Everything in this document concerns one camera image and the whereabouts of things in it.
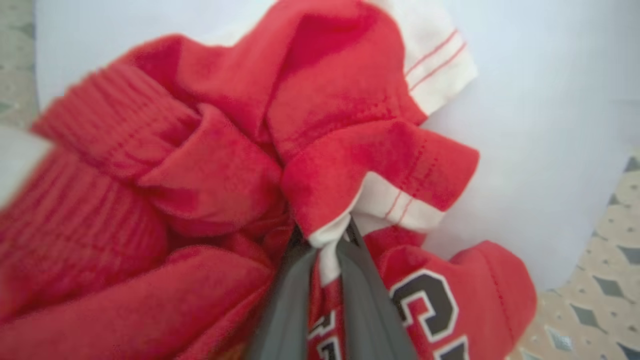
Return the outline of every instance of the red clothing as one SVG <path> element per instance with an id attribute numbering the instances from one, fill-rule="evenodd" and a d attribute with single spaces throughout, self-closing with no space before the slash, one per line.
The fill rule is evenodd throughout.
<path id="1" fill-rule="evenodd" d="M 236 354 L 292 219 L 322 242 L 358 204 L 372 224 L 419 231 L 451 207 L 477 153 L 419 129 L 425 118 L 396 25 L 360 1 L 280 1 L 234 47 L 173 36 L 132 50 L 34 125 L 57 148 L 0 213 L 0 358 Z M 368 178 L 395 197 L 367 198 Z M 448 263 L 423 234 L 371 230 L 422 358 L 509 352 L 536 300 L 519 259 L 485 242 Z M 441 291 L 422 296 L 423 281 Z M 312 332 L 340 311 L 338 280 L 314 287 Z M 441 296 L 439 329 L 428 304 Z M 335 331 L 310 337 L 311 356 Z"/>

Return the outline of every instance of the black and white lettering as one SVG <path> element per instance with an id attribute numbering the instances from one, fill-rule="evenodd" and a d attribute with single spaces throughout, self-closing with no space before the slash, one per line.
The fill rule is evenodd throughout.
<path id="1" fill-rule="evenodd" d="M 332 310 L 329 315 L 323 316 L 314 324 L 307 339 L 311 340 L 316 336 L 323 336 L 335 329 L 335 310 Z"/>
<path id="2" fill-rule="evenodd" d="M 321 342 L 318 346 L 318 355 L 322 360 L 342 360 L 340 354 L 340 342 L 337 336 L 332 336 Z"/>
<path id="3" fill-rule="evenodd" d="M 390 294 L 405 327 L 414 323 L 409 304 L 419 300 L 425 303 L 427 311 L 417 318 L 430 343 L 453 333 L 458 305 L 442 275 L 421 269 L 391 287 Z"/>
<path id="4" fill-rule="evenodd" d="M 469 360 L 468 340 L 462 336 L 433 352 L 434 360 Z"/>

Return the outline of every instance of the white trim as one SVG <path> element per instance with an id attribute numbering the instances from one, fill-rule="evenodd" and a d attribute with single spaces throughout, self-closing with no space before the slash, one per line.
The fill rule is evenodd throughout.
<path id="1" fill-rule="evenodd" d="M 349 206 L 309 236 L 311 245 L 322 249 L 318 257 L 322 286 L 340 277 L 335 247 L 351 221 L 350 214 L 353 214 L 358 230 L 364 236 L 394 224 L 427 233 L 440 223 L 445 213 L 424 201 L 411 198 L 377 173 L 366 173 Z"/>

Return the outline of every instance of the tiled floor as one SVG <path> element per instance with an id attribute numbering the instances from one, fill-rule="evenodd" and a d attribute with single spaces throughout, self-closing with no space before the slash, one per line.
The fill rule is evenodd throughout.
<path id="1" fill-rule="evenodd" d="M 31 0 L 0 0 L 2 125 L 27 127 L 38 114 L 32 11 Z M 538 314 L 509 359 L 639 360 L 638 302 L 640 151 L 629 160 L 572 278 L 539 294 Z"/>
<path id="2" fill-rule="evenodd" d="M 571 279 L 538 295 L 511 360 L 640 359 L 640 150 Z"/>

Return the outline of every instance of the red stripe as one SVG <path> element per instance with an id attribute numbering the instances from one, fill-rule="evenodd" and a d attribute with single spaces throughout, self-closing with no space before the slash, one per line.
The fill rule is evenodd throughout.
<path id="1" fill-rule="evenodd" d="M 396 203 L 400 198 L 400 194 L 402 194 L 402 190 L 398 190 L 398 194 L 396 195 L 396 199 L 394 200 L 394 203 L 391 205 L 391 208 L 389 209 L 389 211 L 387 211 L 387 213 L 385 214 L 385 220 L 388 220 L 389 215 L 391 215 L 391 211 L 393 211 L 394 207 L 396 206 Z"/>
<path id="2" fill-rule="evenodd" d="M 460 53 L 462 53 L 462 50 L 464 50 L 465 47 L 467 47 L 467 43 L 462 44 L 462 46 L 458 50 L 456 50 L 456 52 L 453 55 L 451 55 L 451 57 L 448 58 L 447 61 L 445 61 L 445 62 L 441 63 L 440 65 L 438 65 L 438 67 L 433 69 L 429 74 L 426 74 L 425 76 L 422 77 L 422 79 L 418 80 L 418 82 L 416 84 L 413 84 L 413 86 L 411 86 L 409 88 L 409 91 L 413 91 L 413 89 L 417 88 L 418 85 L 420 85 L 423 81 L 429 79 L 435 73 L 440 71 L 443 67 L 445 67 L 448 64 L 450 64 L 453 60 L 456 59 L 456 57 L 458 57 L 458 55 L 460 55 Z"/>
<path id="3" fill-rule="evenodd" d="M 428 54 L 423 55 L 418 61 L 416 61 L 415 64 L 413 64 L 409 70 L 407 70 L 404 73 L 404 76 L 408 76 L 409 73 L 411 71 L 413 71 L 415 68 L 418 67 L 418 65 L 420 65 L 422 62 L 424 62 L 424 60 L 427 60 L 428 58 L 432 57 L 433 55 L 435 55 L 437 52 L 439 52 L 443 47 L 445 47 L 445 45 L 447 45 L 451 39 L 453 39 L 454 36 L 456 36 L 456 34 L 458 33 L 458 29 L 455 29 L 451 34 L 449 34 L 449 36 L 444 39 L 443 42 L 440 43 L 440 45 L 436 46 L 433 50 L 431 50 Z"/>
<path id="4" fill-rule="evenodd" d="M 402 224 L 402 219 L 404 219 L 404 216 L 406 215 L 406 211 L 409 210 L 409 205 L 411 205 L 411 203 L 413 202 L 413 198 L 411 198 L 407 203 L 406 206 L 404 207 L 404 210 L 402 212 L 402 215 L 400 216 L 400 220 L 398 220 L 398 224 Z"/>

